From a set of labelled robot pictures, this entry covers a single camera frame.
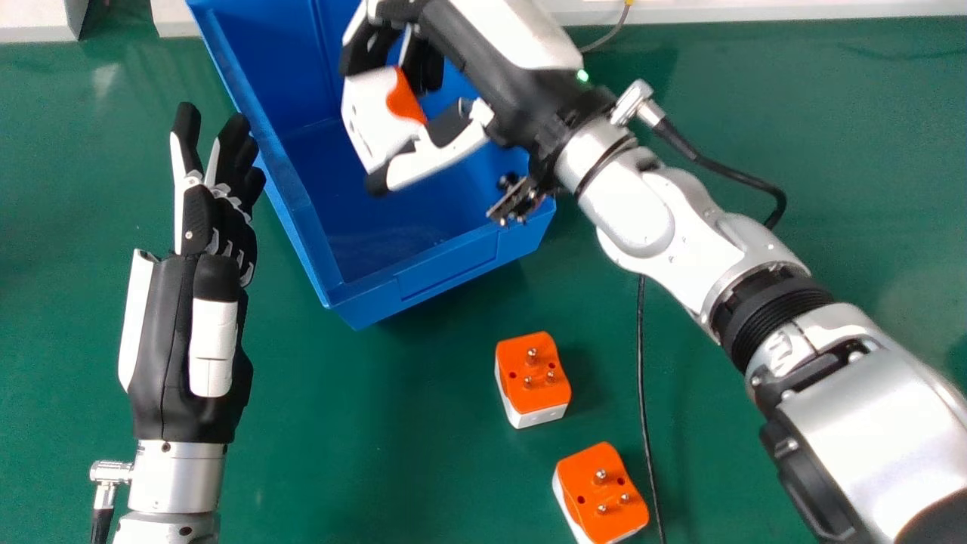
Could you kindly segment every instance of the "robotic arm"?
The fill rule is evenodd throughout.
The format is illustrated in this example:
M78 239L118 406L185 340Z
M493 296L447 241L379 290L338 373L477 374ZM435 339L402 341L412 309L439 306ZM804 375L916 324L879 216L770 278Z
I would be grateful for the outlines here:
M400 68L387 69L402 32ZM343 116L361 157L373 129L352 113L372 87L354 83L395 70L396 93L414 104L439 87L441 56L470 79L481 95L474 109L486 115L457 105L452 117L478 141L531 158L529 175L488 215L505 224L558 187L573 194L605 254L664 286L745 376L766 419L760 439L817 539L959 542L967 533L963 396L859 308L834 300L770 230L722 211L696 177L640 146L627 128L634 118L677 134L644 82L620 99L583 84L581 55L531 0L364 0L343 43ZM401 117L381 106L392 102L367 103L383 126ZM434 124L397 124L394 141L370 147L371 193L402 189L472 150L436 152L457 138Z
M203 174L201 116L178 107L171 130L174 254L132 258L118 378L138 439L133 463L98 461L91 543L110 533L120 485L131 485L114 544L218 542L217 514L228 445L249 402L252 366L242 350L255 269L252 206L265 175L249 122L233 116Z

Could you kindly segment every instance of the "blue bin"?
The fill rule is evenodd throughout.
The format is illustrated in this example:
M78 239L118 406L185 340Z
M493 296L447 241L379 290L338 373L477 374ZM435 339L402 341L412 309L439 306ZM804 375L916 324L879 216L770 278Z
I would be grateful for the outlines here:
M495 145L398 194L366 193L339 117L342 33L357 0L189 0L235 106L251 122L275 207L323 306L361 329L538 248L548 200L526 226L484 215L526 157ZM429 117L476 98L448 66Z

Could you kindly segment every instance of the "black cable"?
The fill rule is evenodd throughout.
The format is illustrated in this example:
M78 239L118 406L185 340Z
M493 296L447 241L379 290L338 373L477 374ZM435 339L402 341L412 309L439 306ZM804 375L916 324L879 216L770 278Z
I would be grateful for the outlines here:
M597 49L598 47L601 47L602 45L607 44L608 42L611 41L612 38L618 35L618 33L621 32L621 29L625 27L625 22L628 20L628 13L631 12L632 3L633 3L633 0L632 2L626 1L625 9L621 12L621 18L618 19L618 22L614 25L614 27L612 27L611 30L609 30L608 33L605 34L604 36L601 36L597 40L594 40L590 44L587 44L584 47L582 47L580 49L581 54L590 53L591 51Z
M678 129L676 129L675 126L668 121L668 119L662 119L657 125L655 125L655 127L652 128L652 131L693 163L716 174L722 175L732 181L737 181L743 185L751 187L752 189L771 195L776 200L776 207L773 209L773 213L769 215L769 218L762 222L766 228L772 230L776 224L778 224L779 220L782 219L782 214L785 213L786 209L786 194L778 186L773 185L762 178L741 172L734 168L730 168L729 166L723 165L718 161L705 157L699 153L698 150L695 149L694 146L692 146L681 133L678 132Z
M652 503L655 512L655 525L659 531L661 544L666 544L664 523L661 521L659 486L655 482L655 465L652 462L652 440L648 432L648 412L645 410L645 276L638 276L638 310L636 312L635 336L637 337L636 355L638 362L638 416L641 419L641 437L645 444L645 467L648 469L648 484L652 490Z

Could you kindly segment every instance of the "green surface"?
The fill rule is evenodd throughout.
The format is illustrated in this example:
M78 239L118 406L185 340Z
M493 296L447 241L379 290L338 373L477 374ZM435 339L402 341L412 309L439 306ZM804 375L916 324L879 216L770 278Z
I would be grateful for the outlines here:
M200 41L160 41L120 7L96 15L81 44L0 47L4 544L85 541L89 464L132 457L115 373L131 250L170 246L176 104L201 108L203 141L231 111ZM779 181L788 245L962 384L965 28L639 27L588 69L615 90L646 77L696 144ZM765 198L701 175L724 206L764 215ZM635 279L603 257L572 203L560 208L532 256L354 333L321 308L263 200L246 335L256 380L229 456L223 541L570 542L550 476L600 440L643 486ZM664 292L650 293L647 379L670 542L810 541L760 451L740 377ZM492 350L540 329L558 339L573 403L562 421L516 432Z

